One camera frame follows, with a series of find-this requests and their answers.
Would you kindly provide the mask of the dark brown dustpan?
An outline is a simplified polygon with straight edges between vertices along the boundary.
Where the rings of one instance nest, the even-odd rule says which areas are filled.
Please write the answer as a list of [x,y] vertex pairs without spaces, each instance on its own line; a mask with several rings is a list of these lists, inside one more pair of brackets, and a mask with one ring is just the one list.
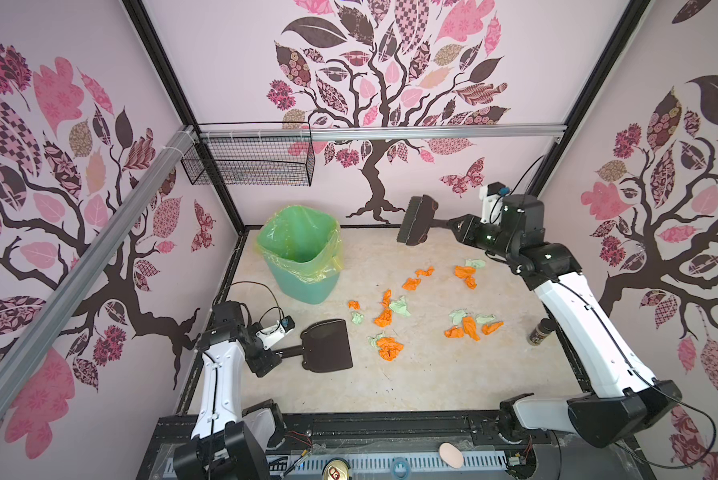
[[354,366],[345,319],[316,322],[300,335],[301,344],[275,351],[281,359],[301,357],[304,370],[332,373]]

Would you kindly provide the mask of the dark brown hand brush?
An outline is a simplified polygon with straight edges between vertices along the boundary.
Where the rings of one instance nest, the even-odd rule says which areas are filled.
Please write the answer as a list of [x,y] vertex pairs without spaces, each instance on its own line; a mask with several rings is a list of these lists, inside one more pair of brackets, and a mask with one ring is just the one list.
[[450,229],[449,220],[436,218],[438,207],[438,202],[429,195],[413,196],[400,226],[397,242],[406,246],[418,246],[428,240],[432,229]]

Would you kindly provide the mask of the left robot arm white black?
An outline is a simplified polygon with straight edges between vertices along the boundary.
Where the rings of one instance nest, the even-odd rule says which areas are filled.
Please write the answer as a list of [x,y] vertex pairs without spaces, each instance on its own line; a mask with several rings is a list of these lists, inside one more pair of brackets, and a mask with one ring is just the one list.
[[271,400],[242,408],[242,371],[247,366],[263,377],[280,365],[273,346],[295,322],[282,314],[275,325],[264,327],[238,301],[216,305],[213,314],[213,325],[199,339],[200,412],[189,441],[175,450],[175,474],[179,479],[269,479],[266,450],[282,440],[284,422]]

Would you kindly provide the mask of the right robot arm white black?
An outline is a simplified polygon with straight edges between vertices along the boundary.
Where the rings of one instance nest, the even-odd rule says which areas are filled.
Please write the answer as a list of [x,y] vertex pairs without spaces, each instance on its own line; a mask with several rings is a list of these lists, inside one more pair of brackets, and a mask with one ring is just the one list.
[[568,341],[590,386],[582,394],[544,398],[534,394],[502,403],[504,436],[523,430],[574,433],[607,447],[645,430],[682,399],[671,380],[659,380],[617,331],[595,299],[571,251],[545,239],[544,205],[535,197],[503,198],[496,223],[471,214],[445,221],[461,244],[497,257],[542,302],[556,332]]

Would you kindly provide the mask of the orange scraps right front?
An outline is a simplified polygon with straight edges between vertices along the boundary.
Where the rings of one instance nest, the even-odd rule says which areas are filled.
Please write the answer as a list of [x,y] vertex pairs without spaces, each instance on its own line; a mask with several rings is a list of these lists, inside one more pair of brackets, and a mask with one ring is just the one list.
[[504,326],[495,316],[464,317],[461,322],[444,332],[446,338],[469,337],[474,341],[480,341],[482,336],[489,336]]

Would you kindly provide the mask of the green scrap back right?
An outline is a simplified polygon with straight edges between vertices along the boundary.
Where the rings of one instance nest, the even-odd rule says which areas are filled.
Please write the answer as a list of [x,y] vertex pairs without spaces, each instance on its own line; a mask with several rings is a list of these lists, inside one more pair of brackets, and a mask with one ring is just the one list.
[[481,268],[484,268],[484,267],[486,266],[486,262],[485,262],[484,260],[480,260],[480,259],[467,259],[467,260],[465,261],[465,265],[466,265],[467,267],[472,267],[472,268],[476,268],[476,269],[481,269]]

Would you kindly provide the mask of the orange scrap back right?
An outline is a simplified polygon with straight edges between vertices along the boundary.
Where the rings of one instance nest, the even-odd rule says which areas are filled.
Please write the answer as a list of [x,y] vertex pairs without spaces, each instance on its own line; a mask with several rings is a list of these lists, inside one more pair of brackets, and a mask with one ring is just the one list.
[[469,289],[475,290],[478,286],[474,277],[476,271],[477,269],[475,267],[457,266],[454,269],[454,275],[461,279]]

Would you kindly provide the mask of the green scrap right front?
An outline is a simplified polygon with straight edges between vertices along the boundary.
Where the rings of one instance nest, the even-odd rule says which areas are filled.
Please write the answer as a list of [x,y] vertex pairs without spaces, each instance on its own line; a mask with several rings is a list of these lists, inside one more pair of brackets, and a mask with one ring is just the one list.
[[479,326],[492,324],[497,321],[495,315],[477,315],[472,314],[465,309],[453,310],[450,313],[450,319],[453,325],[460,325],[466,317],[472,318]]

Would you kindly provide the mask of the orange scrap back centre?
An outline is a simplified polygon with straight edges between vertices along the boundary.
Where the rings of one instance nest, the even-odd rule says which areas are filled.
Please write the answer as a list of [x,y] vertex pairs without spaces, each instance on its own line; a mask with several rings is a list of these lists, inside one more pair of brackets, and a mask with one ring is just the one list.
[[408,278],[404,284],[402,285],[402,288],[406,291],[416,291],[422,281],[425,278],[431,277],[435,273],[434,267],[429,267],[428,269],[418,269],[415,272],[415,275],[413,277]]

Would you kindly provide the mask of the small green scrap centre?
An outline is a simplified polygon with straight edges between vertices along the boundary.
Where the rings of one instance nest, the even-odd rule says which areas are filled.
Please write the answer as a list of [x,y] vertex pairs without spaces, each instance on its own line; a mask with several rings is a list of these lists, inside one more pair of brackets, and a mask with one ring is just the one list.
[[362,313],[360,313],[358,311],[352,311],[351,315],[352,315],[352,322],[355,325],[361,325],[364,322],[365,316]]

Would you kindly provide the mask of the green bin with liner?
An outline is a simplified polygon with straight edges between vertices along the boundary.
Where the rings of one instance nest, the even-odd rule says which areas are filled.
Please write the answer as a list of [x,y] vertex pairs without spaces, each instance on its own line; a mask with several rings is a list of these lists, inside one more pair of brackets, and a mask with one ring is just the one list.
[[310,305],[327,300],[344,268],[338,220],[306,206],[274,214],[258,234],[256,249],[281,291]]

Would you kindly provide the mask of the large orange paper scrap front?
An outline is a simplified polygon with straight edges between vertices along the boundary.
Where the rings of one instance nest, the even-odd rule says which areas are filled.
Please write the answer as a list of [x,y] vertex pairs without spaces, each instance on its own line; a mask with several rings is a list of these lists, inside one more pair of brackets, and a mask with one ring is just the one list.
[[384,334],[371,337],[370,344],[377,350],[380,357],[386,361],[394,361],[404,349],[404,345],[394,337],[388,337]]

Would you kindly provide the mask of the orange paper scrap near bin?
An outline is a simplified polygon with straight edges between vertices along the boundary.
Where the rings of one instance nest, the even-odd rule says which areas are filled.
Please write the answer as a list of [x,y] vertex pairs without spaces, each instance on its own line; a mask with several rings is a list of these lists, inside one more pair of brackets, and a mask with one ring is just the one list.
[[410,317],[412,313],[409,310],[409,305],[405,296],[400,296],[396,299],[392,297],[392,291],[387,290],[383,294],[381,302],[383,310],[381,314],[376,317],[373,323],[381,328],[385,328],[393,323],[394,315],[400,315],[402,317]]

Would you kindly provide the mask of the gold round can top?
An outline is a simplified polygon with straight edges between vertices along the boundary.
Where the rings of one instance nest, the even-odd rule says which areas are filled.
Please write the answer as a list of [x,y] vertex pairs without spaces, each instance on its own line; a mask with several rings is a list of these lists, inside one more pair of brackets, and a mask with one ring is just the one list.
[[347,460],[334,458],[329,460],[322,470],[323,480],[351,480],[351,467]]

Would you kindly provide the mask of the pink oval button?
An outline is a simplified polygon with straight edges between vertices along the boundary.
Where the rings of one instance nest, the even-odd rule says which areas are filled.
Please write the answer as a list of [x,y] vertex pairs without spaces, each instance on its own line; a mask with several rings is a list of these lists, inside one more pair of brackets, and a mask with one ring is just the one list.
[[438,449],[441,460],[453,469],[460,469],[464,466],[465,459],[463,453],[453,444],[445,442]]

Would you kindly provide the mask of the aluminium rail back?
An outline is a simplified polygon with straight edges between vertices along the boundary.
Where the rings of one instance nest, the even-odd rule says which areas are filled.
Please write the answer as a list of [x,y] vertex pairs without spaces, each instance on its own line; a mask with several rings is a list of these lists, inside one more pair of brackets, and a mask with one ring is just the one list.
[[293,129],[247,128],[235,130],[209,130],[200,134],[202,139],[275,139],[285,141],[313,140],[413,140],[449,138],[507,138],[552,137],[561,138],[567,130],[563,124],[495,124],[495,125],[446,125],[414,127],[360,127],[315,129],[310,125]]

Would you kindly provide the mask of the aluminium rail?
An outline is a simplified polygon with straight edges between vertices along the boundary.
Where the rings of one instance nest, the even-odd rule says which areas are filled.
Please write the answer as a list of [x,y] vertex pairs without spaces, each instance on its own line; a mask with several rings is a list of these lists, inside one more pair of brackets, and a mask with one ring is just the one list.
[[313,140],[413,140],[449,138],[507,138],[552,137],[561,138],[567,130],[563,124],[495,124],[495,125],[446,125],[414,127],[360,127],[315,129],[310,125],[293,129],[247,128],[235,130],[209,130],[200,134],[202,139],[275,139],[285,141]]
[[49,297],[38,317],[0,362],[0,420],[38,368],[61,330],[124,242],[151,198],[196,140],[196,128],[185,125],[160,150],[156,164],[141,177],[92,245]]

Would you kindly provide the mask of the aluminium rail left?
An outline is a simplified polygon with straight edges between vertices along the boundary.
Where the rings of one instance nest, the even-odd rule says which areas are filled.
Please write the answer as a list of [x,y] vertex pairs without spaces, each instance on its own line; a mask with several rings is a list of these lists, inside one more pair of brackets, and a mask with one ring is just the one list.
[[196,128],[185,125],[160,150],[156,164],[141,177],[92,245],[49,297],[38,317],[0,362],[0,420],[38,368],[61,330],[124,242],[151,198],[196,140]]

